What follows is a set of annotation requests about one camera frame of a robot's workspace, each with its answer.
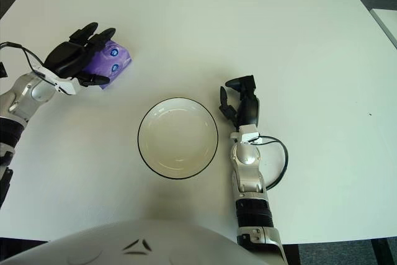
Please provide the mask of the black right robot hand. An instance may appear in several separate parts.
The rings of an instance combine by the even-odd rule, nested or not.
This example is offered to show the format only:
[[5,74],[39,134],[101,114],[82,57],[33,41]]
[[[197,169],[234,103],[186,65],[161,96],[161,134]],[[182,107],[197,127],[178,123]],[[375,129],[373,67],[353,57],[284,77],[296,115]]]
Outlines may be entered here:
[[220,106],[219,110],[229,120],[235,129],[243,125],[255,125],[259,123],[259,100],[255,95],[256,84],[253,75],[231,79],[225,86],[239,93],[240,104],[236,110],[228,104],[226,89],[220,87]]

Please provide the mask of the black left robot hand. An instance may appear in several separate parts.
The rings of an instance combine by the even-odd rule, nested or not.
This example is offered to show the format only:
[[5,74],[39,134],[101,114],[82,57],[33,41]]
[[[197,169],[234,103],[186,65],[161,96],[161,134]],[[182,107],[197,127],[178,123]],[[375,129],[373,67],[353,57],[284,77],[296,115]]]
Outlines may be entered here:
[[77,79],[84,87],[99,86],[110,82],[110,78],[88,73],[84,69],[90,64],[94,55],[105,48],[116,32],[109,28],[95,33],[98,23],[91,22],[69,36],[69,40],[59,44],[47,56],[44,67],[61,79]]

